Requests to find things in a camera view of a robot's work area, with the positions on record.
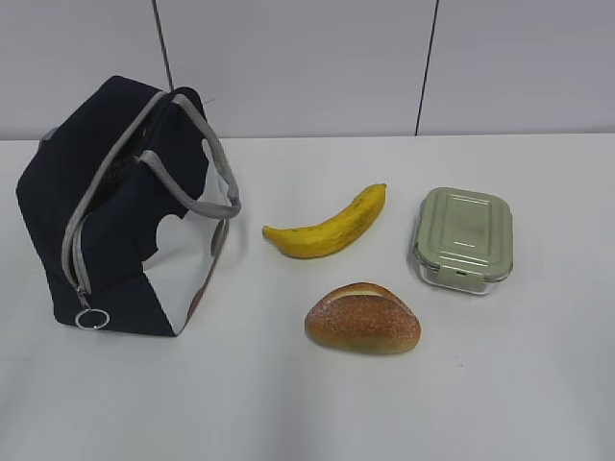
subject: container lid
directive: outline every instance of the container lid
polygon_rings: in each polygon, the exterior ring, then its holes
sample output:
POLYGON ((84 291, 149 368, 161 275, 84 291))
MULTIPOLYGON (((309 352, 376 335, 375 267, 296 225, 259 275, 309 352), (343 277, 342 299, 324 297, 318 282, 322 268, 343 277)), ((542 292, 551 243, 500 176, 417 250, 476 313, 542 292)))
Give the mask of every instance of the container lid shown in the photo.
POLYGON ((425 198, 414 253, 432 269, 505 279, 512 270, 512 215, 499 197, 439 187, 425 198))

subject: yellow banana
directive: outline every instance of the yellow banana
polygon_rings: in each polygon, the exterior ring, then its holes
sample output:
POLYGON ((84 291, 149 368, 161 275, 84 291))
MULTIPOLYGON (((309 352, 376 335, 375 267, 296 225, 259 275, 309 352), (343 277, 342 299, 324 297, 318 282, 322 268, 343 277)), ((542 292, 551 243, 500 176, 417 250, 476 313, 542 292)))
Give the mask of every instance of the yellow banana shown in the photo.
POLYGON ((262 234, 293 257, 309 258, 339 252, 368 230, 381 213, 386 184, 373 184, 333 218, 318 226, 296 229, 262 228, 262 234))

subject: white table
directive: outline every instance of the white table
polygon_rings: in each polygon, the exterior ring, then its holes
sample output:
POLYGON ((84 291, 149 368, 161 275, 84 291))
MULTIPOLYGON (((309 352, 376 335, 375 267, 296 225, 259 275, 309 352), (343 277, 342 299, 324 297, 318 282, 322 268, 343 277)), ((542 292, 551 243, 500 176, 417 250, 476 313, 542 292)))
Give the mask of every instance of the white table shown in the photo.
POLYGON ((36 145, 0 143, 1 460, 615 459, 615 135, 226 140, 245 207, 177 339, 54 322, 13 192, 36 145), (294 260, 262 239, 372 182, 387 204, 343 252, 294 260), (491 295, 408 269, 412 220, 440 185, 512 208, 515 268, 491 295), (305 337, 311 307, 359 280, 412 306, 416 350, 305 337))

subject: metal ring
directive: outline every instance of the metal ring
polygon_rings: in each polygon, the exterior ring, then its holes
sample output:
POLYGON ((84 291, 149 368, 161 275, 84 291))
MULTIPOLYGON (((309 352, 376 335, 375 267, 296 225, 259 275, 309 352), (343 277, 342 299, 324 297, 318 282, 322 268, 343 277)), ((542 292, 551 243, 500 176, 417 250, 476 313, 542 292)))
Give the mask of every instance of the metal ring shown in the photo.
POLYGON ((80 329, 86 329, 89 331, 95 330, 95 329, 100 329, 100 328, 104 328, 107 326, 107 324, 109 323, 109 320, 111 319, 109 313, 103 309, 92 309, 92 308, 85 308, 84 310, 80 311, 76 316, 75 316, 75 325, 77 327, 79 327, 80 329), (93 327, 84 327, 81 324, 81 318, 82 316, 89 314, 91 312, 95 312, 98 314, 103 314, 105 316, 105 320, 103 320, 103 322, 101 322, 98 325, 95 325, 93 327))

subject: crust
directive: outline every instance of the crust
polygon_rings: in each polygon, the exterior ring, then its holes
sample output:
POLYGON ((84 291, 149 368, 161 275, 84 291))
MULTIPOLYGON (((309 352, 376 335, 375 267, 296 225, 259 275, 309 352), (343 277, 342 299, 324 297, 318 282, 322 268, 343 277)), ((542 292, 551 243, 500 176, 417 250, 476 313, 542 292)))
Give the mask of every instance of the crust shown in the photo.
POLYGON ((368 282, 325 296, 307 315, 306 331, 325 346, 370 353, 408 351, 421 336, 412 311, 386 288, 368 282))

